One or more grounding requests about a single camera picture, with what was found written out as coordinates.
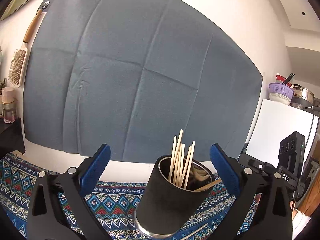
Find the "black cylindrical utensil holder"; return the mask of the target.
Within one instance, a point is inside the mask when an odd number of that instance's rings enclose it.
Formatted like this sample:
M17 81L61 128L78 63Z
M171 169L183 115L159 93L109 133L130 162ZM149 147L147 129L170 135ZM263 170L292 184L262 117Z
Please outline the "black cylindrical utensil holder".
M208 178L199 181L191 177L187 188L180 188L168 181L170 163L169 155L156 160L143 196L135 209L136 228L151 238L164 239L178 232L209 196L212 188L202 191L197 189L215 180L207 167L194 160L192 167L204 172Z

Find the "white refrigerator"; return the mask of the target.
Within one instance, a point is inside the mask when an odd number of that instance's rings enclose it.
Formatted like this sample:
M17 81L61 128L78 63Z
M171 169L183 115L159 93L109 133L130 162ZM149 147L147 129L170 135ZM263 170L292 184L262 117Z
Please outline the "white refrigerator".
M280 142L297 131L306 138L307 160L317 132L319 117L309 112L264 99L246 153L278 166Z

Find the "dark side shelf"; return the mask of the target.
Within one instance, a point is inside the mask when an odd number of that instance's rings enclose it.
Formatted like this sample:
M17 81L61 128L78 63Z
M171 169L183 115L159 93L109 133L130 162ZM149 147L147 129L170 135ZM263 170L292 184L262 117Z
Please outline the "dark side shelf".
M13 151L19 151L21 154L25 153L21 118L16 119L10 124L6 124L3 119L1 119L0 158L3 158L7 153Z

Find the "patterned blue tablecloth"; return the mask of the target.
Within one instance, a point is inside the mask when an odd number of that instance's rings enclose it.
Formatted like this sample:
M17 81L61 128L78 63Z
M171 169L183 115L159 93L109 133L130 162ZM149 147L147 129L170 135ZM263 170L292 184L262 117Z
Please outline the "patterned blue tablecloth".
M253 167L242 167L219 146L210 156L218 175L196 160L205 181L172 180L172 157L159 157L149 181L99 183L111 150L66 172L50 173L7 154L1 159L1 205L24 221L27 239L274 239L268 182Z

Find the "grey backdrop cloth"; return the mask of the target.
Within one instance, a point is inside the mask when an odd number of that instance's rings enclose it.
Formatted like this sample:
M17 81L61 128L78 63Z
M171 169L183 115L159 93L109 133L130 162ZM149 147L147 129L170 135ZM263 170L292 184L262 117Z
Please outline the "grey backdrop cloth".
M24 85L27 140L84 156L154 163L184 131L194 157L236 158L262 75L214 22L181 0L54 0Z

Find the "wooden hairbrush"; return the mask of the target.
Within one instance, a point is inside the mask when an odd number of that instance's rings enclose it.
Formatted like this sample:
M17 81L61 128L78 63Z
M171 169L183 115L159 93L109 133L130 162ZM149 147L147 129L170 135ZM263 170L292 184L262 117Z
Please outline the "wooden hairbrush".
M36 29L37 23L40 20L41 14L43 11L50 5L50 1L45 1L40 9L36 12L33 20L29 24L29 27L23 38L22 45L19 49L16 49L13 56L9 69L8 80L10 83L16 87L20 87L22 84L22 75L24 68L27 64L28 56L28 43L30 42L32 35Z

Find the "pink lidded jar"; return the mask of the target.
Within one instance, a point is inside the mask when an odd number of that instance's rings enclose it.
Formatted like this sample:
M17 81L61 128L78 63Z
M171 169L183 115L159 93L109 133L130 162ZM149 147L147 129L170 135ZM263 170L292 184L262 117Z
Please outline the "pink lidded jar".
M2 89L2 116L6 124L15 122L17 119L15 89L13 87L4 87Z

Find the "red bowl with chopsticks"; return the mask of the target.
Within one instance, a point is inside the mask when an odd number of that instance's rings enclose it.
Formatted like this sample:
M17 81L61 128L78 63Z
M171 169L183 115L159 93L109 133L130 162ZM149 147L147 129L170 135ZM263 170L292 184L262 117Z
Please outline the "red bowl with chopsticks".
M291 87L292 83L291 80L294 77L294 73L291 73L289 76L284 77L282 75L280 75L279 73L276 74L276 83L284 83L285 85Z

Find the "purple colander bowl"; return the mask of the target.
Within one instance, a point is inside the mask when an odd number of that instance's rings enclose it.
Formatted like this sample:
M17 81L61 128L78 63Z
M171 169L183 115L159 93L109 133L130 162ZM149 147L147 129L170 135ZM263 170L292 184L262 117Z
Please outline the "purple colander bowl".
M270 83L269 87L269 99L271 101L280 102L285 105L290 105L293 97L293 89L282 83Z

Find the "wooden chopstick diagonal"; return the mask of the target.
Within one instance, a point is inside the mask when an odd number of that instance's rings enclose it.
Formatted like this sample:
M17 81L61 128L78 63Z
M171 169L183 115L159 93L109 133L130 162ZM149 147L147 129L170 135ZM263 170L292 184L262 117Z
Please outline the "wooden chopstick diagonal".
M195 148L195 141L193 141L192 145L189 148L188 156L187 156L187 166L186 166L186 173L185 173L185 180L184 180L184 189L187 188L188 179L189 179L189 173L193 161L193 154L194 154L194 148Z

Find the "steel pot with lid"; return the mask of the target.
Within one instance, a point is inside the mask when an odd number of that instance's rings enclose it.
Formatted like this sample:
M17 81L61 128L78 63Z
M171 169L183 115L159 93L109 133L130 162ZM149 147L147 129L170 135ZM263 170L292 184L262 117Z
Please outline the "steel pot with lid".
M293 97L291 99L291 106L297 109L305 109L313 106L314 94L307 88L299 84L294 84Z

